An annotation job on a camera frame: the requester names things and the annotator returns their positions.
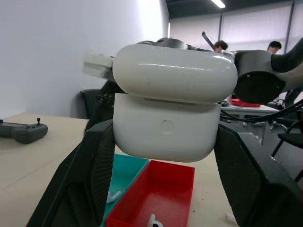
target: ceiling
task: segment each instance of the ceiling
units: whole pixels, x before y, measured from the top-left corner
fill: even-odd
[[[169,18],[215,14],[251,6],[282,2],[285,0],[221,0],[225,8],[217,7],[211,0],[166,0]]]

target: remote controller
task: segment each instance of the remote controller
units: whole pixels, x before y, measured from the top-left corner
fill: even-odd
[[[35,142],[45,136],[48,130],[45,124],[40,124],[40,118],[37,121],[37,124],[16,124],[0,120],[0,137],[14,138],[23,144]]]

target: teal tray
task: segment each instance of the teal tray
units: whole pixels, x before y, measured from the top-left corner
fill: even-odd
[[[148,163],[147,159],[115,154],[109,191],[112,195],[118,191],[121,191],[121,194],[115,202],[106,204],[101,227],[105,227],[107,216]]]

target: cable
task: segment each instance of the cable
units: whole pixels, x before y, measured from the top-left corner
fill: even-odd
[[[228,113],[226,113],[225,111],[221,110],[221,112],[234,119],[234,120],[237,120],[237,121],[242,121],[242,122],[250,122],[250,123],[256,123],[256,122],[272,122],[275,118],[279,118],[279,117],[282,117],[282,116],[285,116],[289,113],[292,113],[300,108],[303,107],[303,99],[300,100],[299,102],[285,108],[284,110],[281,110],[281,111],[278,111],[276,113],[272,113],[272,114],[267,114],[265,116],[261,116],[261,117],[251,117],[251,118],[238,118],[238,117],[234,117]]]
[[[208,35],[214,42],[216,42],[210,35]]]

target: person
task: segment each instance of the person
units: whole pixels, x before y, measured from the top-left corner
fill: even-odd
[[[227,48],[228,48],[228,45],[223,40],[220,40],[214,44],[214,51],[216,53],[221,53],[222,50],[226,50]]]
[[[277,53],[282,48],[282,45],[278,41],[272,41],[267,48],[267,51],[270,53]]]

